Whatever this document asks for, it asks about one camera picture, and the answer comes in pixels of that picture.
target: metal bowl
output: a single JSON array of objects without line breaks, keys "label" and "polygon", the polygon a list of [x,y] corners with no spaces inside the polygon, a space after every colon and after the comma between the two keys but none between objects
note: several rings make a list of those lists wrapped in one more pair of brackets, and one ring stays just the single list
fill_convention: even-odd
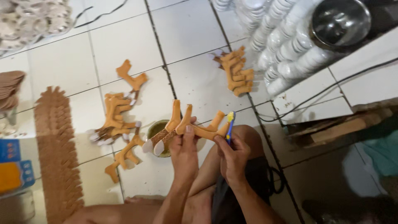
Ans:
[{"label": "metal bowl", "polygon": [[323,45],[332,49],[350,47],[369,33],[371,15],[359,0],[324,0],[312,14],[311,28],[313,36]]}]

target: box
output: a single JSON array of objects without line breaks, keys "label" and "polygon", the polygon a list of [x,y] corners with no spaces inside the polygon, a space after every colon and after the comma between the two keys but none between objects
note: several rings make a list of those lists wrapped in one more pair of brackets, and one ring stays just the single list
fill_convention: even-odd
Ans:
[{"label": "box", "polygon": [[30,160],[0,163],[0,194],[23,189],[35,183]]},{"label": "box", "polygon": [[20,141],[0,139],[0,163],[21,161]]}]

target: blue toothbrush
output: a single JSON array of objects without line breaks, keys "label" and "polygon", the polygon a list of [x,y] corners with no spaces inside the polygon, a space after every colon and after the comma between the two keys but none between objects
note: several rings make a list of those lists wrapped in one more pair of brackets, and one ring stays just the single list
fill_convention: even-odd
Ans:
[{"label": "blue toothbrush", "polygon": [[231,111],[226,116],[227,119],[228,119],[228,122],[230,122],[228,133],[225,136],[225,139],[226,139],[226,141],[228,142],[229,145],[231,145],[231,133],[232,133],[232,126],[234,125],[234,121],[235,121],[235,115],[236,115],[235,111]]}]

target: teal cloth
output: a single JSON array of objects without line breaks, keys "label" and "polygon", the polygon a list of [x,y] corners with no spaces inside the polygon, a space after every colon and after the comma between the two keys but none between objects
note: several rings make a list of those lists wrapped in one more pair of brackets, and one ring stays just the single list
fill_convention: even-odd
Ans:
[{"label": "teal cloth", "polygon": [[377,126],[361,131],[363,149],[372,158],[380,176],[398,176],[398,116],[394,115]]}]

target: shorts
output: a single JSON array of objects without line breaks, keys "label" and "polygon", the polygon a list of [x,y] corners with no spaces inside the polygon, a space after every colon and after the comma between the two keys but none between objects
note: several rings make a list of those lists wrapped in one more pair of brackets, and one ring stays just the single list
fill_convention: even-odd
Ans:
[{"label": "shorts", "polygon": [[[247,161],[245,175],[252,189],[269,205],[269,196],[272,194],[270,189],[273,183],[270,184],[268,180],[268,170],[267,159],[264,156],[258,157]],[[232,189],[221,175],[217,179],[213,196],[211,222],[212,224],[246,223]]]}]

